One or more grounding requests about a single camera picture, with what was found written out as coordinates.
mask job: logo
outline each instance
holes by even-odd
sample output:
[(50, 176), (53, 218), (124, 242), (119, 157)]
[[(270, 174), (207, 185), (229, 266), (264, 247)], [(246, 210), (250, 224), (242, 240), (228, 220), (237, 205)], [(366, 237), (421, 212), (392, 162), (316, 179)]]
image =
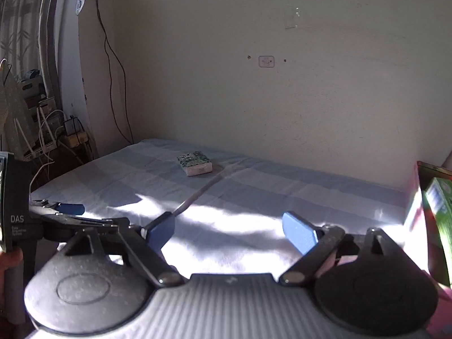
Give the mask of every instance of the logo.
[(11, 223), (23, 223), (23, 216), (11, 216)]

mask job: ribbed gray surface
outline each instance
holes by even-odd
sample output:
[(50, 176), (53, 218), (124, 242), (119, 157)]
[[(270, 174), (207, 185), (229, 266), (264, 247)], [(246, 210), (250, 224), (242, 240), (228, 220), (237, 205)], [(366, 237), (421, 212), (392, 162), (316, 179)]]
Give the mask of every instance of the ribbed gray surface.
[[(185, 286), (157, 291), (133, 322), (101, 335), (115, 339), (369, 338), (336, 326), (304, 289), (284, 288), (270, 274), (193, 275)], [(421, 339), (424, 331), (398, 336)]]

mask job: human hand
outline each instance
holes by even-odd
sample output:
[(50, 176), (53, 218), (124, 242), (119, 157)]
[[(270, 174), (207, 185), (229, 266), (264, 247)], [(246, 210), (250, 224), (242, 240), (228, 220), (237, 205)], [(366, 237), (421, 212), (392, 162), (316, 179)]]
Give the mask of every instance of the human hand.
[[(23, 254), (20, 248), (12, 252), (0, 252), (0, 308), (5, 306), (5, 270), (14, 268), (22, 261)], [(14, 326), (6, 318), (0, 317), (0, 339), (12, 337)]]

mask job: screw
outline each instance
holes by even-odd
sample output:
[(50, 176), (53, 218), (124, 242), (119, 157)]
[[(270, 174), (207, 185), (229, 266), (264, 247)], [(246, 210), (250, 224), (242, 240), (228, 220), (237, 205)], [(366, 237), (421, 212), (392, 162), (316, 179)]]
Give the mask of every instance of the screw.
[(301, 284), (305, 278), (305, 275), (299, 271), (289, 271), (282, 276), (285, 284)]
[(177, 286), (182, 283), (181, 276), (174, 271), (167, 271), (159, 275), (159, 283), (164, 286)]

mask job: green box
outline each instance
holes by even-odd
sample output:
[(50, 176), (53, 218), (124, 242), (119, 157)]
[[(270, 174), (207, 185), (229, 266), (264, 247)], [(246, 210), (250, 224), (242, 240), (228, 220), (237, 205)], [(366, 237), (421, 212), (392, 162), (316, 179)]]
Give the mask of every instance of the green box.
[(434, 178), (427, 189), (427, 200), (438, 226), (452, 285), (452, 181)]

